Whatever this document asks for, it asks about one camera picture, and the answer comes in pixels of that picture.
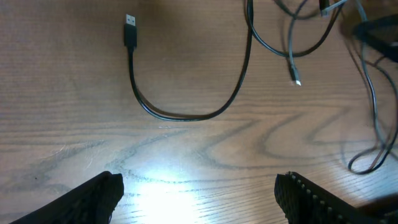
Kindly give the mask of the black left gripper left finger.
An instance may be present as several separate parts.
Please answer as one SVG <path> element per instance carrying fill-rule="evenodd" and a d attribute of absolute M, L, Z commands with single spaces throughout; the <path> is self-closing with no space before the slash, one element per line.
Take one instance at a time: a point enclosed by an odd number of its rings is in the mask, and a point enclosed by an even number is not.
<path fill-rule="evenodd" d="M 109 224 L 123 195 L 123 176 L 104 171 L 11 224 Z"/>

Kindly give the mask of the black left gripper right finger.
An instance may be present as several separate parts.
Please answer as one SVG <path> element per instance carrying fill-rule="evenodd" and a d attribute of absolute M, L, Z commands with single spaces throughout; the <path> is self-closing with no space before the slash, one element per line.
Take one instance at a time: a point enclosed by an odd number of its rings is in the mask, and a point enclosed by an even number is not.
<path fill-rule="evenodd" d="M 274 195 L 289 223 L 397 223 L 397 195 L 356 208 L 296 172 L 276 176 Z"/>

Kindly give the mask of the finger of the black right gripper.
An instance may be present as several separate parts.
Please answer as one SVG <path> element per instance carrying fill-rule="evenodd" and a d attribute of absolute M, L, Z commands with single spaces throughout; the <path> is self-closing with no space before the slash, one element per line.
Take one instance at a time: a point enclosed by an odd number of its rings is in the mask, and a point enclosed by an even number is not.
<path fill-rule="evenodd" d="M 397 62 L 397 14 L 362 22 L 353 29 L 354 36 Z"/>

